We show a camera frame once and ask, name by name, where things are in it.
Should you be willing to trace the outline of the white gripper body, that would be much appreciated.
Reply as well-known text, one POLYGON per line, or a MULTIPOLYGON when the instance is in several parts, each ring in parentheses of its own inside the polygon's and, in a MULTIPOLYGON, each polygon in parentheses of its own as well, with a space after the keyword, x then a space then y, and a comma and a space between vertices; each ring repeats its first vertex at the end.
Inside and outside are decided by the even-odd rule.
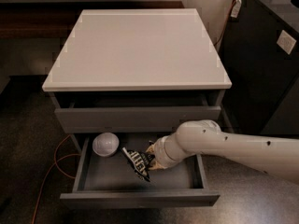
POLYGON ((174 134, 159 138, 154 143, 154 155, 164 169, 172 168, 187 158, 187 153, 178 144, 174 134))

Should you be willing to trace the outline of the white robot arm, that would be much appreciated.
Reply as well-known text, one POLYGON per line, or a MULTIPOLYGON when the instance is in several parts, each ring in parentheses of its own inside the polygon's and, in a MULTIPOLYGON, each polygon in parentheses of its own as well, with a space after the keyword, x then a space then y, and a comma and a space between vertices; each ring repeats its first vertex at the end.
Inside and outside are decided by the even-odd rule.
POLYGON ((299 183, 299 140, 225 133, 213 120, 187 121, 150 144, 153 168, 172 168, 190 156, 214 155, 299 183))

